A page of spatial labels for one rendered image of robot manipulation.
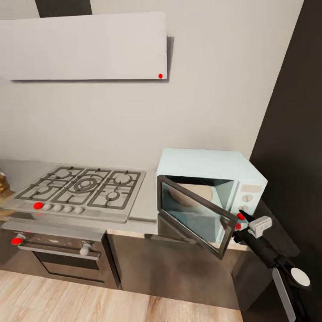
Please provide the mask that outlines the microwave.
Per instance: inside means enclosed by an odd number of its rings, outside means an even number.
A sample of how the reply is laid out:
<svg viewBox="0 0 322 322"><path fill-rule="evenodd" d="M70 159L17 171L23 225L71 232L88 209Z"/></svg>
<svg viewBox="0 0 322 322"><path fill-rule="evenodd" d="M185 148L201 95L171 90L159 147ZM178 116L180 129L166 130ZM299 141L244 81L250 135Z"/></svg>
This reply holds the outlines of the microwave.
<svg viewBox="0 0 322 322"><path fill-rule="evenodd" d="M267 183L241 152L163 148L157 209L222 260L239 210L253 217Z"/></svg>

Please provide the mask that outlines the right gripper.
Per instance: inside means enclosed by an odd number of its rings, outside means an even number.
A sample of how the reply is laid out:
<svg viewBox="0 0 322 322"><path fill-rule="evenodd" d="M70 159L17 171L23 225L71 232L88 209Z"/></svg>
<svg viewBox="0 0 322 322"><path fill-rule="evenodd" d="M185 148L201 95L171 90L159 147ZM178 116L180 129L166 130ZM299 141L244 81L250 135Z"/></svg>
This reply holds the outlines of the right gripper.
<svg viewBox="0 0 322 322"><path fill-rule="evenodd" d="M239 210L239 212L245 217L245 219L250 223L250 221L255 220L252 216L245 213L242 210ZM239 243L241 241L244 241L251 249L252 251L258 256L261 252L263 252L265 249L271 246L271 244L263 237L255 238L252 234L248 232L250 227L243 229L242 231L237 230L233 232L233 238L236 243Z"/></svg>

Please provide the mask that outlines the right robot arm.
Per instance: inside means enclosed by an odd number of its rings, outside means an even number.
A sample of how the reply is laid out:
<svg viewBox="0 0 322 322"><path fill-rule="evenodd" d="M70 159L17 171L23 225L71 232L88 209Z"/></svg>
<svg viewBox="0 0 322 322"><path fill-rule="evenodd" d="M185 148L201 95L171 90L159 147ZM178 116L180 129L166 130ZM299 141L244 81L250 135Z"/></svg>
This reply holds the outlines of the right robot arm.
<svg viewBox="0 0 322 322"><path fill-rule="evenodd" d="M273 268L273 280L289 322L322 322L322 303L312 293L309 276L263 237L263 231L272 226L271 218L255 219L242 210L239 212L249 222L249 227L233 232L232 237L236 243L244 241L268 269Z"/></svg>

